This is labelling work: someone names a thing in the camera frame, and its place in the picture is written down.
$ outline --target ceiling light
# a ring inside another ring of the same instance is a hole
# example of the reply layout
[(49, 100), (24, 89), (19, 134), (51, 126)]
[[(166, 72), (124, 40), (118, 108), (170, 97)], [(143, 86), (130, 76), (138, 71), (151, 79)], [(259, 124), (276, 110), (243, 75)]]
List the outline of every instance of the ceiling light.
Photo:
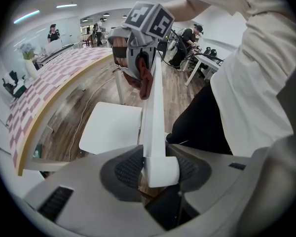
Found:
[(22, 41), (25, 41), (26, 38), (22, 39), (20, 42), (17, 42), (13, 47), (16, 47), (18, 44), (20, 44)]
[(27, 15), (25, 15), (25, 16), (23, 16), (23, 17), (20, 17), (19, 19), (15, 20), (15, 21), (14, 21), (14, 24), (17, 24), (17, 23), (19, 23), (20, 21), (22, 21), (23, 19), (26, 19), (26, 18), (31, 17), (31, 16), (33, 16), (33, 15), (35, 15), (35, 14), (38, 14), (38, 13), (39, 13), (39, 10), (37, 10), (37, 11), (33, 11), (33, 12), (31, 12), (31, 13), (29, 13), (29, 14), (27, 14)]
[(56, 8), (73, 7), (73, 6), (77, 6), (77, 5), (76, 4), (64, 4), (64, 5), (56, 6)]
[(46, 30), (46, 28), (37, 31), (36, 33), (39, 33), (39, 32), (44, 31), (44, 30)]

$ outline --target person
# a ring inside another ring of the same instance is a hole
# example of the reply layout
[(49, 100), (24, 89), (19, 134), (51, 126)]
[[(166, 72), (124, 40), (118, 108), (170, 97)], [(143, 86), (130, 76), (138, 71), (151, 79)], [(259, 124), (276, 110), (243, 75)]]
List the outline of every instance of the person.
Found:
[(95, 32), (95, 27), (92, 28), (92, 41), (95, 40), (97, 37), (97, 33)]
[(56, 32), (56, 24), (50, 26), (49, 34), (47, 36), (48, 43), (51, 43), (54, 40), (60, 39), (59, 31)]
[(102, 30), (103, 30), (102, 23), (103, 23), (103, 22), (104, 22), (104, 18), (100, 18), (100, 21), (97, 22), (97, 24), (98, 24), (98, 30), (97, 30), (97, 45), (98, 45), (98, 46), (103, 45), (102, 42), (101, 42), (101, 35), (102, 35)]
[(284, 0), (175, 0), (164, 4), (177, 21), (210, 5), (240, 12), (247, 29), (174, 122), (166, 140), (215, 153), (250, 157), (293, 133), (276, 98), (296, 67), (296, 19)]
[(194, 47), (194, 42), (196, 39), (196, 35), (199, 35), (200, 32), (203, 31), (203, 27), (201, 25), (195, 25), (194, 28), (187, 28), (183, 32), (180, 37), (183, 41), (178, 42), (178, 49), (173, 58), (169, 61), (169, 64), (173, 66), (175, 69), (180, 70), (181, 62), (185, 59), (186, 54), (189, 53), (190, 49)]

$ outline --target black cap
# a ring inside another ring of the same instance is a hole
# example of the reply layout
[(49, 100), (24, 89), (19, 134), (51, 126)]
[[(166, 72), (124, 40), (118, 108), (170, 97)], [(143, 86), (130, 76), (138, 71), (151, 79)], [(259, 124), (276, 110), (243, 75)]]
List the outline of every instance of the black cap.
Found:
[(197, 30), (201, 33), (203, 31), (203, 27), (201, 25), (194, 25)]

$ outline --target long table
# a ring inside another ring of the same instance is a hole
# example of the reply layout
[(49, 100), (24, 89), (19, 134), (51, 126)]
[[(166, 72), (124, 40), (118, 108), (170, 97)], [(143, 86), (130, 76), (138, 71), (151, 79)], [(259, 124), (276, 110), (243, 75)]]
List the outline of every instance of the long table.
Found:
[(62, 49), (50, 54), (50, 55), (46, 55), (44, 57), (39, 58), (38, 60), (36, 60), (38, 66), (41, 68), (43, 66), (45, 66), (48, 62), (50, 62), (52, 59), (56, 58), (58, 55), (70, 50), (74, 48), (74, 44), (70, 44), (70, 45), (66, 45), (63, 46)]
[[(56, 171), (67, 164), (33, 158), (33, 153), (49, 120), (63, 101), (96, 70), (112, 61), (111, 48), (69, 50), (42, 67), (38, 71), (39, 77), (11, 103), (9, 143), (19, 176), (23, 169)], [(124, 104), (120, 74), (115, 78), (121, 104)]]

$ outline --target white wall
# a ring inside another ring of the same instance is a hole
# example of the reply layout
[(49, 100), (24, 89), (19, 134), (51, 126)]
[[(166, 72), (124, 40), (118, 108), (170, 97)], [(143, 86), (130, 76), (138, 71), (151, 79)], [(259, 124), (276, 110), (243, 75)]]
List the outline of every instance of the white wall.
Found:
[[(0, 119), (3, 123), (10, 114), (10, 102), (12, 97), (3, 87), (1, 78), (5, 74), (6, 69), (0, 58)], [(19, 197), (23, 198), (24, 195), (35, 185), (44, 180), (38, 171), (25, 170), (23, 176), (17, 176), (13, 165), (9, 146), (8, 129), (0, 122), (0, 148), (7, 151), (7, 153), (0, 150), (0, 175), (7, 189)]]
[(226, 11), (210, 6), (193, 19), (203, 26), (203, 38), (239, 46), (242, 34), (246, 30), (246, 20), (236, 12), (231, 16)]
[(39, 13), (24, 21), (21, 21), (18, 24), (11, 23), (9, 25), (9, 28), (5, 31), (5, 33), (2, 36), (0, 49), (6, 47), (12, 41), (19, 39), (20, 36), (28, 33), (32, 29), (35, 29), (39, 26), (42, 26), (44, 24), (54, 22), (60, 19), (73, 18), (73, 17), (78, 17), (77, 9), (59, 10), (59, 11), (57, 10), (51, 14)]
[(193, 28), (194, 24), (196, 24), (196, 22), (192, 20), (183, 21), (183, 22), (174, 22), (172, 25), (172, 30), (175, 30), (176, 32), (178, 32), (179, 30), (184, 28)]

